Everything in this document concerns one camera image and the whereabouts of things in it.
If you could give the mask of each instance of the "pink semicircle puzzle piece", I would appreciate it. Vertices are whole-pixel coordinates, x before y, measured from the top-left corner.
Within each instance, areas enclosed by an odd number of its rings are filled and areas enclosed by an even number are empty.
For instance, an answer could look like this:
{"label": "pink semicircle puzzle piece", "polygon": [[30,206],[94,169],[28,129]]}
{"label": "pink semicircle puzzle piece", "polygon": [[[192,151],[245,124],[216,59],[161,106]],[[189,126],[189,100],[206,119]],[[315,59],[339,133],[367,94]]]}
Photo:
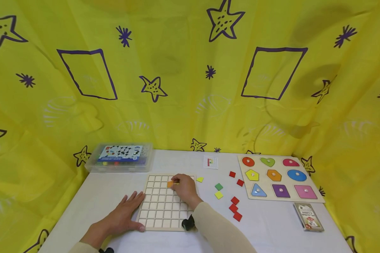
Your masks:
{"label": "pink semicircle puzzle piece", "polygon": [[283,165],[284,166],[292,166],[292,167],[298,167],[298,166],[300,166],[298,164],[298,162],[296,162],[294,160],[291,160],[291,159],[288,159],[288,158],[283,160]]}

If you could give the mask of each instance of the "green square tile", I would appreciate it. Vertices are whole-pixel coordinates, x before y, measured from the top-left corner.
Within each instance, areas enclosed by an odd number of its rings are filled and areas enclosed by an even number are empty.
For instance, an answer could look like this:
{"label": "green square tile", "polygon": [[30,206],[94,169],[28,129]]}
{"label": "green square tile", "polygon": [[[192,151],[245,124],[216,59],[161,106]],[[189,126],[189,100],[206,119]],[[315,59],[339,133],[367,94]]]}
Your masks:
{"label": "green square tile", "polygon": [[224,188],[220,183],[216,184],[216,189],[221,191],[221,189]]}

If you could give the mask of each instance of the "yellow curtain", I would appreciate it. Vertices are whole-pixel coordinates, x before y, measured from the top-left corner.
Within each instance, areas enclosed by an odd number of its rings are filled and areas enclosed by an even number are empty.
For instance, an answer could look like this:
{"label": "yellow curtain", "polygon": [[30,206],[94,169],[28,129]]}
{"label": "yellow curtain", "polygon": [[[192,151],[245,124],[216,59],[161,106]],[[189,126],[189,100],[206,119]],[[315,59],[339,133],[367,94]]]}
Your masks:
{"label": "yellow curtain", "polygon": [[380,252],[380,0],[0,1],[0,252],[36,252],[118,141],[299,157]]}

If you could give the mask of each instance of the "hand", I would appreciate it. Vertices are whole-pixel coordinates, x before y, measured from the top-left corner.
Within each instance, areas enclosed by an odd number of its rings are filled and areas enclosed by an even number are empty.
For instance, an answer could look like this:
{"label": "hand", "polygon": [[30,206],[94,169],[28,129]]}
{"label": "hand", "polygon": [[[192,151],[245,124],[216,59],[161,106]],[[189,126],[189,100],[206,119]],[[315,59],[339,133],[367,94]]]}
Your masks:
{"label": "hand", "polygon": [[142,203],[145,194],[134,192],[128,199],[125,195],[116,208],[101,221],[92,224],[83,238],[80,240],[92,247],[99,249],[109,235],[116,235],[128,230],[145,231],[141,223],[131,221],[134,210]]}
{"label": "hand", "polygon": [[199,203],[203,200],[197,195],[196,184],[193,179],[185,174],[177,174],[172,177],[172,181],[179,184],[173,184],[172,190],[177,192],[177,195],[189,205],[192,210],[195,210]]}

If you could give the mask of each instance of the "left hand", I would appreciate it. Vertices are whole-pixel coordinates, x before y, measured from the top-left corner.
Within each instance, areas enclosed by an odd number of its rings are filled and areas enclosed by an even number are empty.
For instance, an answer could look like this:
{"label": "left hand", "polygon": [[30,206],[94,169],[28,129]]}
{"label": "left hand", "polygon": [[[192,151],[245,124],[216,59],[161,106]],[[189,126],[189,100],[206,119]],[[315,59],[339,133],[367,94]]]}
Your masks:
{"label": "left hand", "polygon": [[131,216],[134,210],[139,207],[140,203],[145,199],[145,194],[134,192],[128,199],[125,195],[116,208],[104,219],[99,221],[108,230],[109,235],[121,234],[128,230],[138,230],[139,232],[145,231],[144,224],[131,221]]}
{"label": "left hand", "polygon": [[128,230],[144,232],[144,224],[131,221],[132,213],[139,207],[144,198],[143,192],[138,195],[137,192],[134,192],[130,198],[125,195],[111,213],[89,227],[80,241],[98,250],[109,235],[121,234]]}

